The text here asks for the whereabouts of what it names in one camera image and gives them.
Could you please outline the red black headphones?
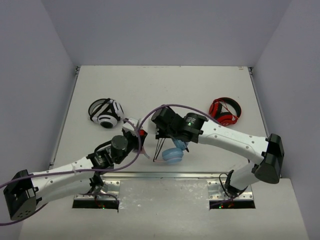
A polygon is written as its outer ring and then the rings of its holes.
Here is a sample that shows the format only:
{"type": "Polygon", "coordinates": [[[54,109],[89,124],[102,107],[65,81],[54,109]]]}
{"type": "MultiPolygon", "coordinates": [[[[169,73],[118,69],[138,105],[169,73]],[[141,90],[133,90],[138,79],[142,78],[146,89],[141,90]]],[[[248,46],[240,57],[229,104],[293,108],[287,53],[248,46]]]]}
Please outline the red black headphones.
{"type": "Polygon", "coordinates": [[[224,127],[235,125],[242,115],[242,108],[237,101],[229,97],[213,100],[208,114],[224,127]]]}

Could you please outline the white black headphones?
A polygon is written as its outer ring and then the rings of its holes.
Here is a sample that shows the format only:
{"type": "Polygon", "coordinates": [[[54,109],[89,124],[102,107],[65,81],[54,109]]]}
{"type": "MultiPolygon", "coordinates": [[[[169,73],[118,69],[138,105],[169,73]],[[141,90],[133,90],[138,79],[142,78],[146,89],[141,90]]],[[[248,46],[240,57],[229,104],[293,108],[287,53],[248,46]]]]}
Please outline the white black headphones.
{"type": "Polygon", "coordinates": [[[125,113],[120,103],[112,98],[100,98],[88,108],[90,121],[103,128],[112,129],[123,119],[125,113]]]}

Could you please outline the pink blue cat-ear headphones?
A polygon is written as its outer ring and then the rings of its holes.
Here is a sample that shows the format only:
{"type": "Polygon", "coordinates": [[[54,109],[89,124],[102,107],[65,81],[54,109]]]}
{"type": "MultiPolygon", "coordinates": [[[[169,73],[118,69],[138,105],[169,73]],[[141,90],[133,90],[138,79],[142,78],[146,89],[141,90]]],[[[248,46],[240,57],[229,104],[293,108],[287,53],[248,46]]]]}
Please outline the pink blue cat-ear headphones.
{"type": "Polygon", "coordinates": [[[171,140],[175,147],[160,152],[165,140],[165,138],[160,138],[158,140],[152,161],[159,164],[175,164],[181,162],[184,156],[184,151],[187,153],[189,152],[188,143],[172,138],[171,140]]]}

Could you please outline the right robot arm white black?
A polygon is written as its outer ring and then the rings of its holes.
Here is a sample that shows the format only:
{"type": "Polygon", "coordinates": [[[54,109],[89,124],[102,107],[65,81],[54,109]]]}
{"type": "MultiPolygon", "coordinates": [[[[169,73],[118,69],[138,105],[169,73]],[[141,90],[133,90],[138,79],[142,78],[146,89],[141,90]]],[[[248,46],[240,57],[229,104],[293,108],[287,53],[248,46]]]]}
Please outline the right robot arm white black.
{"type": "Polygon", "coordinates": [[[168,107],[158,109],[151,121],[169,138],[218,147],[249,160],[246,166],[227,174],[223,188],[231,197],[259,181],[268,184],[280,181],[285,153],[282,139],[277,134],[272,133],[269,137],[249,135],[196,113],[182,117],[168,107]]]}

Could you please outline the metal rail front table edge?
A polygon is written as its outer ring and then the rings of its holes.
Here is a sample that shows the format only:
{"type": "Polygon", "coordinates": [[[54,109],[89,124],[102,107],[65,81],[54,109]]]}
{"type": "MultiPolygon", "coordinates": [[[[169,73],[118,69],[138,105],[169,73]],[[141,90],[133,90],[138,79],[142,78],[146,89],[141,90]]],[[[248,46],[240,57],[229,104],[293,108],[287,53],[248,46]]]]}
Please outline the metal rail front table edge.
{"type": "Polygon", "coordinates": [[[134,172],[134,171],[115,171],[103,174],[104,178],[195,178],[195,179],[214,179],[218,178],[221,172],[134,172]]]}

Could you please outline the right metal mounting bracket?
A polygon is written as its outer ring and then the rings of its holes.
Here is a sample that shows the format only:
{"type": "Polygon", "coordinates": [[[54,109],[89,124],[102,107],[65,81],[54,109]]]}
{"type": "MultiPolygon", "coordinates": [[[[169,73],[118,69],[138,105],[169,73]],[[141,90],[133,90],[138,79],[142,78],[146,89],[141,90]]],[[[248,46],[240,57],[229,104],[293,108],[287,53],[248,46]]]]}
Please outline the right metal mounting bracket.
{"type": "MultiPolygon", "coordinates": [[[[220,180],[218,178],[207,180],[208,199],[211,201],[223,201],[230,197],[224,192],[220,180]]],[[[254,195],[251,186],[234,198],[235,201],[253,201],[254,195]]]]}

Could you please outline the metal mounting bracket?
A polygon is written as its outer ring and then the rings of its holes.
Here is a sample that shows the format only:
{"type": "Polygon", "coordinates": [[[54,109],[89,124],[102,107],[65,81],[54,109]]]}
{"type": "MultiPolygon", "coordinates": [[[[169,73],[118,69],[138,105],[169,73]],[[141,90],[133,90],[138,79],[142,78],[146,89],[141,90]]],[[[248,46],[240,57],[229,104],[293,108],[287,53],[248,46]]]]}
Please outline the metal mounting bracket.
{"type": "Polygon", "coordinates": [[[121,181],[116,179],[104,179],[103,187],[99,193],[76,194],[74,201],[115,201],[119,200],[121,181]]]}
{"type": "MultiPolygon", "coordinates": [[[[224,192],[220,180],[218,178],[207,180],[208,199],[211,201],[223,201],[230,197],[224,192]]],[[[253,201],[254,195],[251,186],[234,198],[235,201],[253,201]]]]}

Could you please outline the left metal mounting bracket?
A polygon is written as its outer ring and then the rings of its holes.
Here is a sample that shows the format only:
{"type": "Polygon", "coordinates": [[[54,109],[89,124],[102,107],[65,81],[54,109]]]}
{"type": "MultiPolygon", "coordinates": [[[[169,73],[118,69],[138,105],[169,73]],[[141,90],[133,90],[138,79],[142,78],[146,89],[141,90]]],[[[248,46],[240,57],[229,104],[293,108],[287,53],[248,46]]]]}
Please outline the left metal mounting bracket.
{"type": "Polygon", "coordinates": [[[74,201],[115,201],[119,200],[121,181],[116,179],[104,179],[103,187],[99,193],[76,194],[74,201]]]}

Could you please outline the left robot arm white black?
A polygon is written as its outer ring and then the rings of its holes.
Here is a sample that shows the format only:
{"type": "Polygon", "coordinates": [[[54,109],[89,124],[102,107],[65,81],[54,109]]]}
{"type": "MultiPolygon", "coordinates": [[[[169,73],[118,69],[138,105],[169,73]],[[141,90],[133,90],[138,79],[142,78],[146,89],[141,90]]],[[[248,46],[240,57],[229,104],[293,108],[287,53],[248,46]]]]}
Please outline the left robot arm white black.
{"type": "Polygon", "coordinates": [[[70,195],[96,194],[104,185],[101,176],[141,150],[147,135],[145,130],[123,131],[72,163],[42,172],[18,171],[3,190],[10,220],[22,221],[38,207],[70,195]]]}

